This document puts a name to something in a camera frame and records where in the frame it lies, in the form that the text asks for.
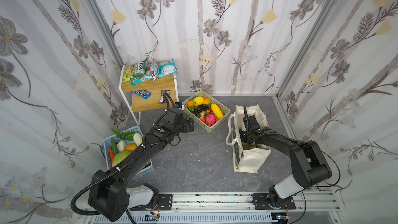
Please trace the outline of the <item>cream canvas grocery bag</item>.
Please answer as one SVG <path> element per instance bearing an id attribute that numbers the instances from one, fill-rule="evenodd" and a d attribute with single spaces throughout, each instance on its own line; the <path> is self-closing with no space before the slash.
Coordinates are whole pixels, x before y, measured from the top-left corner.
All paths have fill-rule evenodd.
<path id="1" fill-rule="evenodd" d="M 266 145 L 254 146 L 244 141 L 243 123 L 244 107 L 237 105 L 235 112 L 228 119 L 228 134 L 226 144 L 232 147 L 233 170 L 242 173 L 257 174 L 271 150 Z"/>

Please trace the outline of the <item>yellow corn cob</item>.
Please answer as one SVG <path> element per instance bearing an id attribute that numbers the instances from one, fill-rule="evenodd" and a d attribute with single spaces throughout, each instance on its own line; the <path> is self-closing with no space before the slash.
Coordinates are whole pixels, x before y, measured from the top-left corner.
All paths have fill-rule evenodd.
<path id="1" fill-rule="evenodd" d="M 210 108 L 211 108 L 213 114 L 216 116 L 216 118 L 218 118 L 218 119 L 223 118 L 224 114 L 221 111 L 221 108 L 217 104 L 211 104 Z"/>

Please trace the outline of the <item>light blue vegetable basket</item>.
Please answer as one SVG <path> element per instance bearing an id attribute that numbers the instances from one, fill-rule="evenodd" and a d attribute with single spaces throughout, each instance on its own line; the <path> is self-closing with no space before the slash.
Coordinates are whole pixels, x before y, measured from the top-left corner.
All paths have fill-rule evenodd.
<path id="1" fill-rule="evenodd" d="M 114 140 L 116 144 L 120 142 L 120 139 L 115 134 L 107 137 L 103 141 L 106 165 L 108 170 L 110 170 L 114 166 L 118 166 L 118 164 L 124 161 L 131 153 L 130 151 L 121 151 L 117 155 L 114 155 L 112 159 L 110 152 L 113 147 L 112 140 Z M 152 160 L 149 160 L 147 164 L 140 171 L 138 171 L 134 177 L 131 178 L 130 181 L 137 180 L 138 178 L 143 177 L 144 175 L 149 174 L 152 171 L 154 171 L 153 163 Z"/>

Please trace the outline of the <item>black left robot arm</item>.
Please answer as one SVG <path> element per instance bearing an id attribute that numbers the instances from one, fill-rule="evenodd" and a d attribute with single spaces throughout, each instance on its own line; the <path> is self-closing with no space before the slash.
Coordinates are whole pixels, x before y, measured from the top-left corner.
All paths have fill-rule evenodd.
<path id="1" fill-rule="evenodd" d="M 103 215 L 111 222 L 117 221 L 133 207 L 133 197 L 127 191 L 131 179 L 180 133 L 194 131 L 194 121 L 182 110 L 182 104 L 174 103 L 167 92 L 162 95 L 166 110 L 143 136 L 142 143 L 108 171 L 97 171 L 92 183 L 72 198 L 73 212 L 83 216 Z"/>

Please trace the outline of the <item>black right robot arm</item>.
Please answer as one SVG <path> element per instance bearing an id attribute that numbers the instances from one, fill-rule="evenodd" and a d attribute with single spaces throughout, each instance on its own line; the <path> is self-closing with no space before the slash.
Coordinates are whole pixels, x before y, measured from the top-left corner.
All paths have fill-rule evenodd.
<path id="1" fill-rule="evenodd" d="M 298 141 L 272 130 L 259 106 L 237 106 L 234 123 L 238 172 L 257 173 L 273 149 L 290 159 L 291 174 L 271 186 L 264 197 L 253 196 L 261 208 L 293 209 L 293 196 L 332 177 L 331 157 L 316 142 Z"/>

